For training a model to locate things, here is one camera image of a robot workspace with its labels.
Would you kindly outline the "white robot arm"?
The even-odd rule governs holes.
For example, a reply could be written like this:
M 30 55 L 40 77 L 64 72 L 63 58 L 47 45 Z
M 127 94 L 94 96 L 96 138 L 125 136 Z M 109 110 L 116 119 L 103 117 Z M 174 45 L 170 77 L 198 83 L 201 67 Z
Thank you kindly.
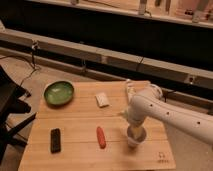
M 154 84 L 136 92 L 132 85 L 126 87 L 128 107 L 122 115 L 129 123 L 128 143 L 137 147 L 146 138 L 142 126 L 146 117 L 152 117 L 170 124 L 195 138 L 213 145 L 213 116 L 177 107 L 161 101 L 163 92 Z

